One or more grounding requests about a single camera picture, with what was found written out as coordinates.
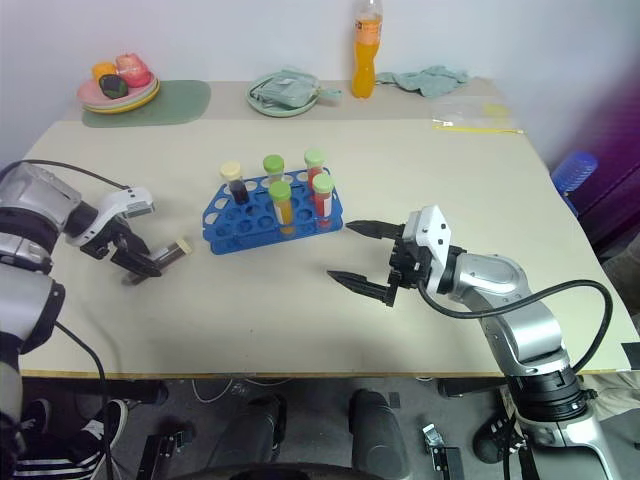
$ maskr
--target white table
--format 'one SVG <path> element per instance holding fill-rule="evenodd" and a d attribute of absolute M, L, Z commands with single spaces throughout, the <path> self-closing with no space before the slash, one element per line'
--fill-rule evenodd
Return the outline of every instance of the white table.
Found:
<path fill-rule="evenodd" d="M 242 162 L 252 177 L 262 174 L 266 154 L 283 155 L 295 170 L 304 167 L 306 148 L 321 147 L 345 222 L 401 223 L 437 203 L 453 244 L 513 258 L 534 291 L 574 278 L 611 288 L 525 135 L 432 130 L 428 101 L 391 87 L 368 102 L 347 96 L 341 108 L 318 106 L 285 120 L 251 111 L 243 89 L 214 85 L 204 119 L 177 126 L 92 129 L 75 108 L 28 155 L 146 186 L 156 212 L 132 220 L 133 230 L 152 249 L 181 235 L 193 243 L 194 253 L 165 276 L 125 287 L 121 268 L 58 242 L 52 276 L 67 289 L 60 320 L 98 352 L 111 376 L 499 373 L 477 321 L 443 317 L 415 290 L 399 291 L 388 308 L 326 275 L 340 269 L 385 283 L 390 241 L 343 229 L 213 255 L 201 217 L 228 160 Z M 75 172 L 55 173 L 92 204 L 110 191 Z M 587 370 L 628 369 L 620 343 L 637 334 L 615 293 L 614 301 L 611 328 Z M 600 296 L 576 289 L 545 302 L 577 360 L 598 328 Z M 58 331 L 21 366 L 27 375 L 95 376 L 91 359 Z"/>

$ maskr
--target bottle cap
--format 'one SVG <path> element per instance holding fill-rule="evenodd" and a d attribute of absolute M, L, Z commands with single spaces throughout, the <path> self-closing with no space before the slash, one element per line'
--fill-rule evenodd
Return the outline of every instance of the bottle cap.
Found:
<path fill-rule="evenodd" d="M 220 167 L 220 175 L 231 182 L 242 177 L 242 166 L 239 162 L 227 162 Z"/>
<path fill-rule="evenodd" d="M 280 155 L 267 155 L 262 166 L 267 173 L 280 173 L 284 170 L 284 158 Z"/>
<path fill-rule="evenodd" d="M 307 167 L 321 167 L 326 160 L 324 152 L 318 148 L 310 148 L 304 152 L 304 163 Z"/>
<path fill-rule="evenodd" d="M 333 178 L 328 173 L 319 173 L 314 176 L 311 184 L 316 193 L 331 193 L 334 187 Z"/>
<path fill-rule="evenodd" d="M 274 202 L 288 200 L 291 198 L 291 187 L 287 182 L 281 180 L 273 182 L 269 187 L 269 196 Z"/>

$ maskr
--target green towel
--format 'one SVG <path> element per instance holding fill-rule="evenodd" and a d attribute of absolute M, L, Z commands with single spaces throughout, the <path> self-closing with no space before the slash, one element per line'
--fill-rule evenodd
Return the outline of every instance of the green towel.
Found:
<path fill-rule="evenodd" d="M 403 90 L 418 90 L 423 97 L 439 97 L 454 91 L 469 81 L 465 72 L 453 72 L 442 65 L 429 67 L 421 72 L 376 75 L 376 83 L 394 83 Z"/>

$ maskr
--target blue test tube rack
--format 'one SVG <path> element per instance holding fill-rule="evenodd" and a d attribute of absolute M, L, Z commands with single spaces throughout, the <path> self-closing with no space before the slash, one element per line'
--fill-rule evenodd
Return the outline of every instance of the blue test tube rack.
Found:
<path fill-rule="evenodd" d="M 325 217 L 316 215 L 313 192 L 307 183 L 307 171 L 285 172 L 284 180 L 291 185 L 294 233 L 286 235 L 280 231 L 282 225 L 276 219 L 269 197 L 268 177 L 250 178 L 245 180 L 249 192 L 248 203 L 238 205 L 229 187 L 223 185 L 202 214 L 202 236 L 211 244 L 211 251 L 216 255 L 224 255 L 342 228 L 342 204 L 335 190 L 331 215 L 326 217 L 329 225 L 320 227 L 318 220 Z"/>

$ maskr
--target green cap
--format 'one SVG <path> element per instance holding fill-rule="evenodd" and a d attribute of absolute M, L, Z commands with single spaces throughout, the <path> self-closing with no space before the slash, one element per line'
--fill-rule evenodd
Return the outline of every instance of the green cap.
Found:
<path fill-rule="evenodd" d="M 291 187 L 287 182 L 278 180 L 269 187 L 269 196 L 274 202 L 291 198 Z"/>
<path fill-rule="evenodd" d="M 304 152 L 304 163 L 307 167 L 321 167 L 326 160 L 324 152 L 318 148 L 310 148 Z"/>
<path fill-rule="evenodd" d="M 262 166 L 267 173 L 280 173 L 284 170 L 284 158 L 280 155 L 267 155 Z"/>
<path fill-rule="evenodd" d="M 333 191 L 333 178 L 328 173 L 319 173 L 313 177 L 313 191 L 316 193 L 331 193 Z"/>

